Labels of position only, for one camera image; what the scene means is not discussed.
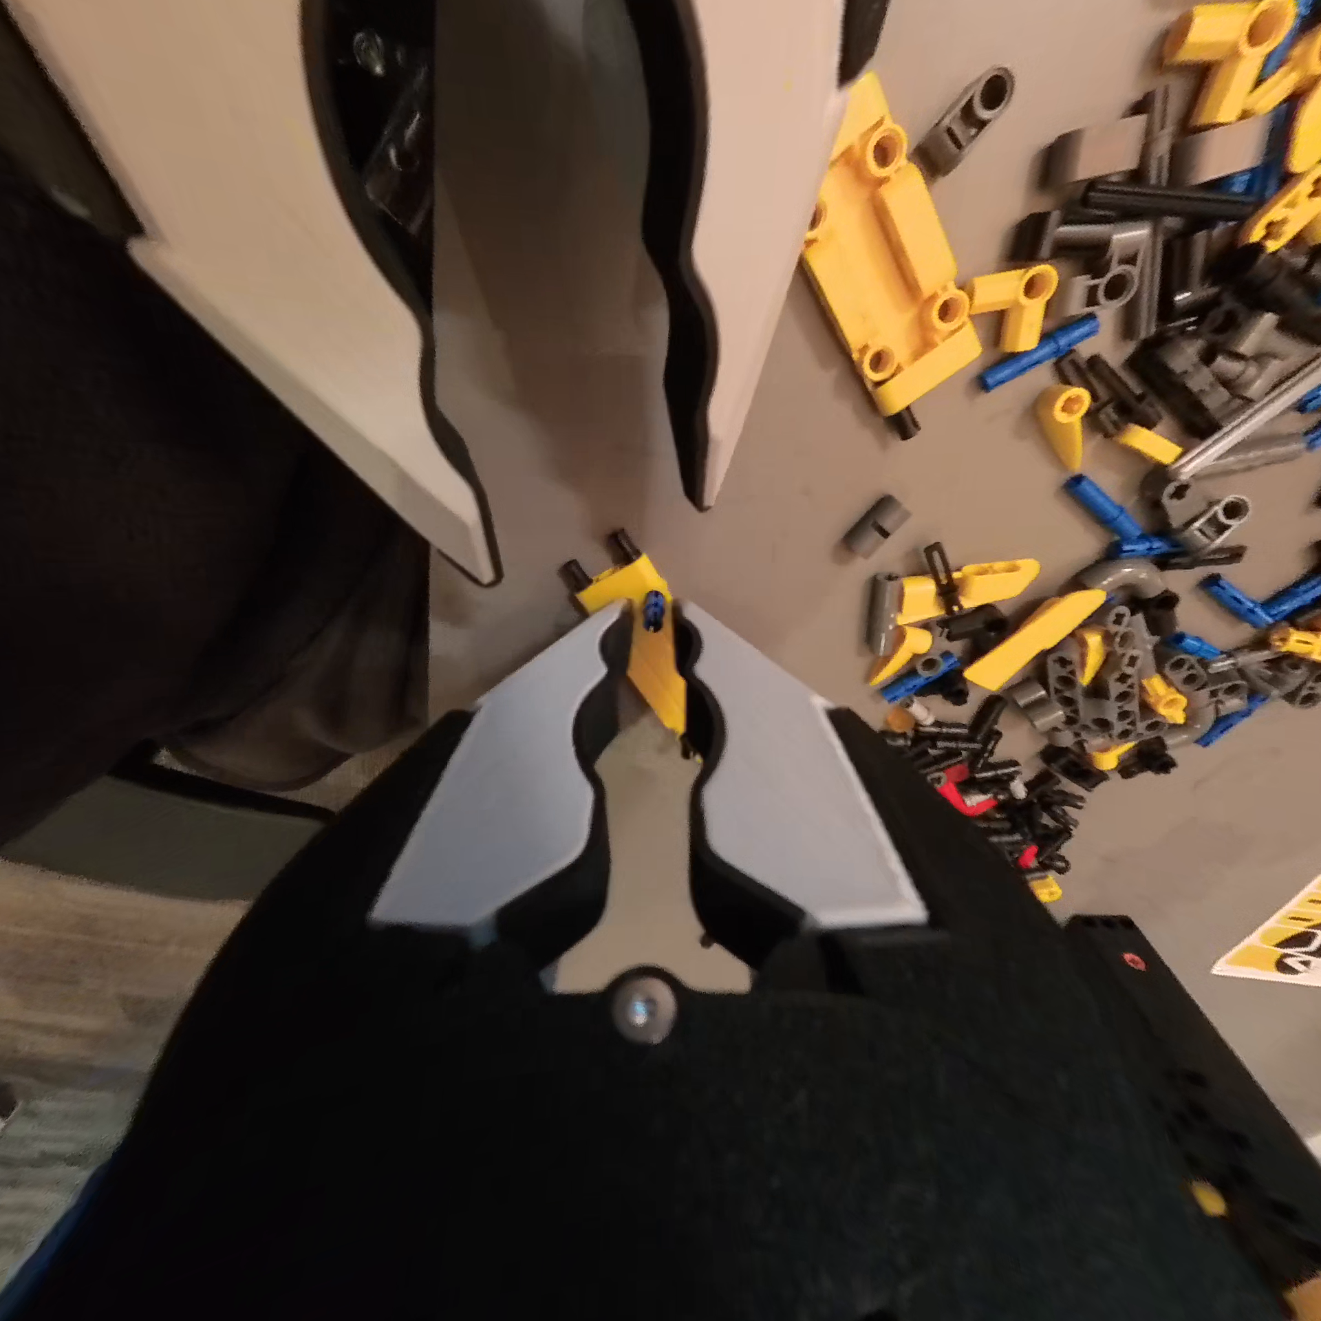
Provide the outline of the yellow wing piece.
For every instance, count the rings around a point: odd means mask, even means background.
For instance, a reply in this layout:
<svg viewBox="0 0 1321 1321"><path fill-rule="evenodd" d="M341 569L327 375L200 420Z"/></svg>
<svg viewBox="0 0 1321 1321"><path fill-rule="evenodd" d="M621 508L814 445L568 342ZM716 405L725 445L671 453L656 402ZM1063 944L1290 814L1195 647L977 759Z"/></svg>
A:
<svg viewBox="0 0 1321 1321"><path fill-rule="evenodd" d="M1037 580L1041 563L1037 559L1012 559L967 565L952 572L961 611L1012 600ZM930 574L912 574L901 580L902 596L897 622L899 627L921 625L948 614L943 599Z"/></svg>

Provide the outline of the black brick tower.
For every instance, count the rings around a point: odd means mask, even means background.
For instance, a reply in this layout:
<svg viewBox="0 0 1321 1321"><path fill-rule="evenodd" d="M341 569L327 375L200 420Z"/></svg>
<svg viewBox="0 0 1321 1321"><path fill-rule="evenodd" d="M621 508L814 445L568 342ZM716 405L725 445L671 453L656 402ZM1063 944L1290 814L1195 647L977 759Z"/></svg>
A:
<svg viewBox="0 0 1321 1321"><path fill-rule="evenodd" d="M1062 935L1202 1198L1286 1302L1319 1275L1319 1166L1133 920L1077 916Z"/></svg>

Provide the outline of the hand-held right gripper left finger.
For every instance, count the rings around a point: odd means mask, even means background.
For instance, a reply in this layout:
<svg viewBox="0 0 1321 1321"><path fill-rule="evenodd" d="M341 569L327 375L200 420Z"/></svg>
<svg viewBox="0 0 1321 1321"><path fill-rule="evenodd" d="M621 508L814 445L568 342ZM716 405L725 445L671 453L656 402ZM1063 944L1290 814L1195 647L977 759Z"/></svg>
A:
<svg viewBox="0 0 1321 1321"><path fill-rule="evenodd" d="M612 867L597 772L619 734L631 609L576 624L481 695L381 885L378 932L514 950L555 973L604 916Z"/></svg>

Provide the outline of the yellow brick assembly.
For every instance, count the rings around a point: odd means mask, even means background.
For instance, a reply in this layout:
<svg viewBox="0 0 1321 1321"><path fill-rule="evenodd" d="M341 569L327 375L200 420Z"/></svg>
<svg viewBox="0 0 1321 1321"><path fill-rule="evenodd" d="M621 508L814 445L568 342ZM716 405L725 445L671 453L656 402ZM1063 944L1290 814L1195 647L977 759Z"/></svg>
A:
<svg viewBox="0 0 1321 1321"><path fill-rule="evenodd" d="M982 353L930 188L873 72L850 87L800 267L884 420Z"/></svg>

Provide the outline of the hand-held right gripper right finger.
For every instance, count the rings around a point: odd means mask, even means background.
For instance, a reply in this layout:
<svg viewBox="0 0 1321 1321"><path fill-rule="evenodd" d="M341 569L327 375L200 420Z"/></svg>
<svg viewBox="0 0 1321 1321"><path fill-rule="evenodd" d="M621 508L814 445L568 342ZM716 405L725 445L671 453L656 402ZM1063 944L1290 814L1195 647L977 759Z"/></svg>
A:
<svg viewBox="0 0 1321 1321"><path fill-rule="evenodd" d="M701 768L689 807L689 895L701 932L760 972L806 939L890 943L927 905L857 768L842 711L703 607L677 649Z"/></svg>

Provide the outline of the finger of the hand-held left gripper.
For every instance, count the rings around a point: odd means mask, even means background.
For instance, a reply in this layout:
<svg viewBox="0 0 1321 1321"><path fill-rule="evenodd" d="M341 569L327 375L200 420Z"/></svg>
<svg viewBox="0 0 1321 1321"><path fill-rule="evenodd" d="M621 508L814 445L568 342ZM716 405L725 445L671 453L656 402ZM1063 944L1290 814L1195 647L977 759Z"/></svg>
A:
<svg viewBox="0 0 1321 1321"><path fill-rule="evenodd" d="M641 241L690 506L718 500L857 78L857 5L634 2L648 119Z"/></svg>
<svg viewBox="0 0 1321 1321"><path fill-rule="evenodd" d="M331 123L323 3L9 5L118 186L127 252L473 584L503 576L432 316Z"/></svg>

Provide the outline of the yellow fin piece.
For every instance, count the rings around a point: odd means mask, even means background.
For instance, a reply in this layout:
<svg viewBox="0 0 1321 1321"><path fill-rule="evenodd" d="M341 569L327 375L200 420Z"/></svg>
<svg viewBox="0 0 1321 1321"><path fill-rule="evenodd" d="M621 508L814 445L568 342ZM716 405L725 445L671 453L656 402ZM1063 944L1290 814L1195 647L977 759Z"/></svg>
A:
<svg viewBox="0 0 1321 1321"><path fill-rule="evenodd" d="M897 627L883 654L872 660L866 673L866 686L882 687L888 684L916 658L930 653L931 647L932 635L930 631L910 624Z"/></svg>

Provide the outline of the short grey tube connector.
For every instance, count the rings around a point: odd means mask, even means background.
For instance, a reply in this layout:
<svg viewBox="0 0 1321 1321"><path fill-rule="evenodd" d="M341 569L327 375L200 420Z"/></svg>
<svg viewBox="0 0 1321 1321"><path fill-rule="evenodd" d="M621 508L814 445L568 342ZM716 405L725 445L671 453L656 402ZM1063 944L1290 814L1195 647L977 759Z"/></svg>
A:
<svg viewBox="0 0 1321 1321"><path fill-rule="evenodd" d="M904 530L912 512L893 495L882 495L849 526L839 540L851 556L869 558Z"/></svg>

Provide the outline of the person's dark trousers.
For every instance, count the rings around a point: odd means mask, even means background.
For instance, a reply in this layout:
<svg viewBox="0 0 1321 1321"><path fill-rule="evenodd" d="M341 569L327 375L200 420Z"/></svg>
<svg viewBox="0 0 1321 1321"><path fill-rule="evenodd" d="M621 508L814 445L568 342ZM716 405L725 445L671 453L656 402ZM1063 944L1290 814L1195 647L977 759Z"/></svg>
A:
<svg viewBox="0 0 1321 1321"><path fill-rule="evenodd" d="M430 559L344 463L308 452L162 752L222 785L280 793L416 734Z"/></svg>

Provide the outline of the yellow black sticker sheet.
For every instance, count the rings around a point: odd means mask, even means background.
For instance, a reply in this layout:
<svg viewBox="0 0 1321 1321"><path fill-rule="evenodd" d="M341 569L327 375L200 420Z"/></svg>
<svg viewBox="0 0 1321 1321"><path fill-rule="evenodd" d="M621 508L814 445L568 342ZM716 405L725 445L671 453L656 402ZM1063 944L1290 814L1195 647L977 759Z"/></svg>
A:
<svg viewBox="0 0 1321 1321"><path fill-rule="evenodd" d="M1319 877L1215 962L1213 978L1319 989Z"/></svg>

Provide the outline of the pile of black red pins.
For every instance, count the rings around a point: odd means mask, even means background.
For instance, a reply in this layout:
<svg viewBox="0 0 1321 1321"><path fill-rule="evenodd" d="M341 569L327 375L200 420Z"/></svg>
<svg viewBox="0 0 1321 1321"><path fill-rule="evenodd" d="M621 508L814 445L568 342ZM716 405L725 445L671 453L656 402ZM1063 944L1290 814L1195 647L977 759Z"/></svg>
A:
<svg viewBox="0 0 1321 1321"><path fill-rule="evenodd" d="M988 697L970 719L950 720L908 698L888 709L884 739L1051 906L1071 869L1066 847L1084 801L1058 772L1027 775L1019 760L999 755L1007 708L1005 698Z"/></svg>

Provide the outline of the yellow panel brick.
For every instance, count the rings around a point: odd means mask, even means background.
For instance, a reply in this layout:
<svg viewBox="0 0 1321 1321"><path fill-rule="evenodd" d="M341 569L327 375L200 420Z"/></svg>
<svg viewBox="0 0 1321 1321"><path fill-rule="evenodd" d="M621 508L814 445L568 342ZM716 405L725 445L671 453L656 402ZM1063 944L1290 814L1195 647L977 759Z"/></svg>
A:
<svg viewBox="0 0 1321 1321"><path fill-rule="evenodd" d="M587 618L613 605L628 607L632 635L626 678L652 715L675 738L679 753L692 759L696 753L686 734L686 684L675 653L674 596L649 555L639 552L635 563L627 566L619 566L612 555L610 567L591 576L591 585L571 596ZM641 605L650 589L661 591L668 599L666 625L657 635L646 634L641 620Z"/></svg>

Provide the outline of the pile of mixed toy bricks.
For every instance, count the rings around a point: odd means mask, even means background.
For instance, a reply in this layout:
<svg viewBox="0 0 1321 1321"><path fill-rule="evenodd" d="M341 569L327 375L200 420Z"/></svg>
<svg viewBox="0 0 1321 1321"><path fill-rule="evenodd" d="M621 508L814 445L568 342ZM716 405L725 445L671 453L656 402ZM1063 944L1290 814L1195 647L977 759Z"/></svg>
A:
<svg viewBox="0 0 1321 1321"><path fill-rule="evenodd" d="M1172 768L1268 701L1318 708L1318 572L1265 602L1202 587L1263 646L1221 656L1176 628L1162 572L1232 563L1245 497L1195 478L1318 452L1318 3L1212 3L1166 34L1164 68L1205 71L1186 131L1165 87L1125 120L1132 142L1091 163L1049 149L1063 208L1027 217L1022 269L965 288L1003 317L992 391L1049 365L1041 435L1065 493L1106 528L1074 598L1103 606L1066 636L1025 624L963 671L1003 690L1103 778Z"/></svg>

